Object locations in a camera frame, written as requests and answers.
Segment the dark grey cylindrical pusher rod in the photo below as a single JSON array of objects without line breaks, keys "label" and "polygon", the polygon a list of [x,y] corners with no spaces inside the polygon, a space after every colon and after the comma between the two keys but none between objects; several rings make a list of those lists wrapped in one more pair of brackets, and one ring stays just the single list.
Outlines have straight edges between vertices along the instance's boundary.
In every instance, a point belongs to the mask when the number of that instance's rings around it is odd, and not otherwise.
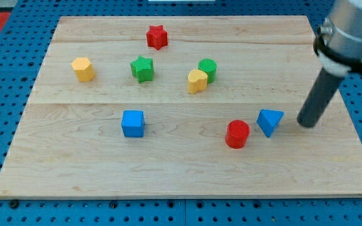
[{"label": "dark grey cylindrical pusher rod", "polygon": [[322,68],[297,115],[297,122],[306,128],[316,126],[343,80],[344,77]]}]

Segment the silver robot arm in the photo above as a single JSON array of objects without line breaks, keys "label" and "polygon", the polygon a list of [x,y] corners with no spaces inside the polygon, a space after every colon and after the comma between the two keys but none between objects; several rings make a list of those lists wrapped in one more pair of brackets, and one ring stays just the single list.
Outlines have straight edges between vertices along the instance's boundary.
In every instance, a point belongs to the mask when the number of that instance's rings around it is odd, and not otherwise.
[{"label": "silver robot arm", "polygon": [[350,73],[362,75],[362,0],[339,0],[317,27],[313,49],[322,68],[297,122],[314,127]]}]

